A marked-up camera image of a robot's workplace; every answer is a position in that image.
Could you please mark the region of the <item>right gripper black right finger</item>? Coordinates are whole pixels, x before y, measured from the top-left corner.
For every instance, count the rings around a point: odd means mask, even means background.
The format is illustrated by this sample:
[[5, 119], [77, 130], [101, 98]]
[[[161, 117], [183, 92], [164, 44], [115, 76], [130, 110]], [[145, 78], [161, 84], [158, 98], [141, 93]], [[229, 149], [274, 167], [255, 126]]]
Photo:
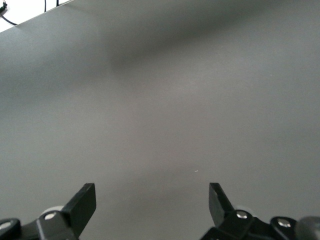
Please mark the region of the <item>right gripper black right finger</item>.
[[219, 183], [210, 183], [208, 207], [214, 226], [203, 240], [297, 240], [297, 221], [283, 216], [273, 217], [269, 223], [244, 209], [234, 208]]

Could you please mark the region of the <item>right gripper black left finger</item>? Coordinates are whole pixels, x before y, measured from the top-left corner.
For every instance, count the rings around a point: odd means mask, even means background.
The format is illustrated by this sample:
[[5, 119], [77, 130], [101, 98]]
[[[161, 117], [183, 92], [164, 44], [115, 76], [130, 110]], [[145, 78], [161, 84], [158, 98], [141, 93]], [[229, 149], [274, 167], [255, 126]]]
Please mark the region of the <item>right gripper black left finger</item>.
[[21, 225], [18, 218], [0, 220], [2, 240], [78, 240], [97, 206], [94, 183], [86, 183], [62, 207], [48, 210], [34, 221]]

